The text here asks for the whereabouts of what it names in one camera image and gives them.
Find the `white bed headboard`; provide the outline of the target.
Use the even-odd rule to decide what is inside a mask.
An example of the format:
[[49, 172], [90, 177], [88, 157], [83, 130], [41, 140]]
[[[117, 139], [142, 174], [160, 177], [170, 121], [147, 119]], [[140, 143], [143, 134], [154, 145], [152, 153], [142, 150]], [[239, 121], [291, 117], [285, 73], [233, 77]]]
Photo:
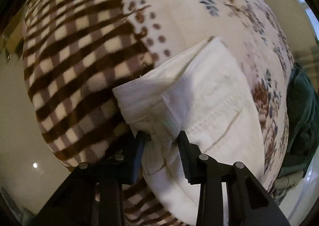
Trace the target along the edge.
[[[318, 41], [318, 0], [297, 1], [304, 9]], [[318, 90], [318, 45], [295, 50], [295, 54]], [[318, 152], [314, 154], [305, 177], [287, 193], [280, 208], [291, 225], [318, 225]]]

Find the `folded grey green clothes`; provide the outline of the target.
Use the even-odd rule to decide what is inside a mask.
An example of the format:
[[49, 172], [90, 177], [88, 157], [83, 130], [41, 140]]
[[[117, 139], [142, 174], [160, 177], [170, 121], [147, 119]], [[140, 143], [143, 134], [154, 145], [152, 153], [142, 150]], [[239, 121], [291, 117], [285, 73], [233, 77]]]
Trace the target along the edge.
[[270, 195], [277, 205], [280, 205], [288, 192], [294, 189], [303, 178], [303, 171], [296, 171], [289, 175], [277, 178], [270, 190]]

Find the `floral bed blanket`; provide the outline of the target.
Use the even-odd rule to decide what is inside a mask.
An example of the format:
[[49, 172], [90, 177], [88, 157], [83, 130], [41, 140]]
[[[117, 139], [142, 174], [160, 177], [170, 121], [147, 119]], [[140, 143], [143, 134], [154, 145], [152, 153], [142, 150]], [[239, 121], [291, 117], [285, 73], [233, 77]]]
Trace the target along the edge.
[[[219, 37], [250, 86], [264, 145], [258, 180], [272, 187], [287, 149], [294, 59], [264, 0], [28, 0], [27, 6], [25, 84], [40, 132], [65, 167], [98, 162], [112, 142], [132, 132], [114, 88]], [[142, 164], [123, 197], [127, 225], [190, 225], [159, 202]]]

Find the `dark green fleece blanket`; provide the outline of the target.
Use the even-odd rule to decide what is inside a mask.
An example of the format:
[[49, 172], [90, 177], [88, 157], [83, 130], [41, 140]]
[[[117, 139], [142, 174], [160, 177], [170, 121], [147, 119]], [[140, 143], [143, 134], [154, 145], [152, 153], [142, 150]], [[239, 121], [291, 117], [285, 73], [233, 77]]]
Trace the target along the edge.
[[279, 177], [303, 171], [318, 148], [318, 95], [305, 72], [294, 64], [287, 89], [287, 114], [289, 121], [288, 145]]

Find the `white pants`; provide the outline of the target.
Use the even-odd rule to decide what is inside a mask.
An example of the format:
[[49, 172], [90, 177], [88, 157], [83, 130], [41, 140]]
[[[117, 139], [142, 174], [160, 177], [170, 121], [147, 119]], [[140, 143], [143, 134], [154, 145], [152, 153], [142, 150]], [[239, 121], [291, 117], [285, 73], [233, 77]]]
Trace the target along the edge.
[[143, 177], [164, 208], [196, 222], [200, 186], [185, 178], [176, 138], [225, 164], [244, 163], [263, 178], [264, 145], [250, 86], [219, 37], [211, 37], [113, 90], [133, 133], [145, 131]]

